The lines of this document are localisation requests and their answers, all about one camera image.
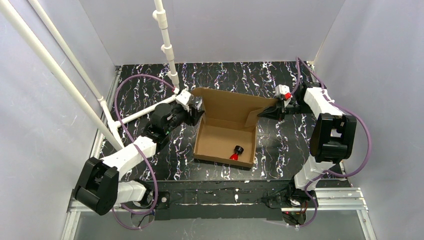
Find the cardboard box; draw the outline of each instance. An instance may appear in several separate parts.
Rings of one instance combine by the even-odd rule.
[[[204,87],[195,88],[191,94],[202,97],[204,109],[194,157],[251,168],[255,160],[257,115],[277,100]],[[232,160],[236,145],[244,148],[244,152],[238,160]]]

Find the gray floor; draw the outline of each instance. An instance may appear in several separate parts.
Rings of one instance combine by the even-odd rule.
[[[118,212],[131,226],[130,214]],[[175,219],[155,221],[144,230],[127,230],[116,223],[112,213],[98,216],[82,212],[76,240],[365,240],[355,210],[320,210],[313,224],[296,231],[263,219]]]

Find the pvc pipe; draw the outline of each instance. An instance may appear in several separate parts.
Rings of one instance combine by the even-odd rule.
[[[171,79],[174,87],[179,88],[180,80],[178,79],[178,73],[174,62],[174,50],[171,44],[170,35],[168,33],[168,20],[167,14],[162,4],[162,0],[154,0],[156,10],[153,12],[153,18],[159,24],[160,31],[162,33],[163,45],[160,48],[166,55],[166,59],[169,63],[168,77]]]
[[[122,122],[124,124],[129,123],[132,120],[136,120],[136,119],[138,119],[141,116],[144,116],[144,115],[146,115],[146,114],[148,114],[150,112],[153,112],[153,110],[155,110],[155,108],[156,108],[157,105],[159,105],[159,104],[169,104],[169,103],[172,103],[173,101],[175,101],[175,95],[172,95],[171,97],[168,97],[167,99],[165,99],[163,101],[157,102],[157,103],[155,103],[155,104],[153,104],[153,105],[151,105],[151,106],[149,106],[149,107],[147,107],[147,108],[145,108],[145,109],[143,109],[143,110],[141,110],[139,112],[134,113],[133,115],[127,116],[126,118],[122,119]],[[121,123],[119,121],[115,121],[115,124],[114,125],[117,128],[120,128],[121,127]]]
[[[106,117],[107,121],[107,126],[109,127],[110,132],[112,132],[113,137],[118,141],[119,145],[124,148],[124,143],[122,142],[122,139],[119,135],[117,126],[115,126],[115,121],[112,118],[106,100],[100,101],[100,106],[103,109],[104,116]]]
[[[37,54],[37,56],[42,60],[50,72],[57,78],[60,84],[62,84],[62,86],[68,91],[73,99],[79,104],[82,110],[88,115],[88,117],[98,127],[100,132],[112,144],[112,146],[116,150],[121,150],[121,145],[114,138],[108,128],[103,124],[102,120],[100,120],[97,114],[86,102],[78,89],[74,86],[65,72],[61,69],[59,64],[55,61],[52,55],[50,55],[49,51],[47,51],[34,32],[30,29],[30,27],[25,23],[12,4],[8,0],[0,0],[0,11],[15,28],[15,30],[20,34],[20,36],[25,40],[25,42],[31,47],[35,54]]]
[[[42,22],[45,24],[45,26],[50,31],[51,35],[53,35],[54,39],[56,39],[56,42],[59,44],[59,46],[62,48],[70,62],[73,64],[73,66],[76,68],[78,73],[81,75],[82,79],[84,79],[87,86],[90,88],[92,93],[95,95],[98,101],[101,101],[103,99],[102,94],[97,90],[96,86],[94,86],[93,81],[90,79],[86,71],[84,70],[83,66],[81,66],[80,62],[75,57],[74,53],[72,53],[71,49],[69,48],[68,44],[65,42],[62,35],[59,33],[56,26],[53,24],[52,20],[47,15],[46,11],[44,11],[43,7],[40,5],[38,0],[28,0],[28,2],[31,4],[32,8],[35,10],[35,12],[38,14],[38,16],[41,18]]]

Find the floor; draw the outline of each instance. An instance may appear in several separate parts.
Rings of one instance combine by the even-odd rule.
[[[176,67],[180,81],[189,90],[209,87],[268,98],[274,97],[274,87],[278,84],[292,88],[297,75],[295,62],[184,63]],[[166,64],[124,65],[119,82],[134,74],[164,78],[168,70]],[[311,80],[305,68],[301,72],[303,81]],[[169,89],[155,81],[134,79],[119,93],[119,112],[121,117],[126,117],[171,95]],[[114,109],[111,112],[116,120]],[[149,115],[146,115],[127,124],[133,136],[140,135],[148,118]],[[256,157],[251,169],[194,159],[193,148],[198,126],[185,124],[175,129],[168,146],[149,160],[158,180],[289,180],[307,160],[315,121],[312,114],[289,115],[282,121],[260,119]],[[128,145],[130,140],[122,129],[120,134],[124,144]],[[110,143],[104,140],[100,156],[114,152]],[[341,173],[338,165],[332,170]],[[124,178],[150,180],[151,175],[146,164],[142,163]]]

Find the red and black object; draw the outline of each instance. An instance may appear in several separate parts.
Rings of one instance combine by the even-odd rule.
[[[235,160],[235,161],[239,160],[239,155],[241,155],[243,153],[243,151],[244,151],[244,149],[241,146],[239,146],[239,145],[235,146],[234,154],[231,155],[229,157],[229,159]]]

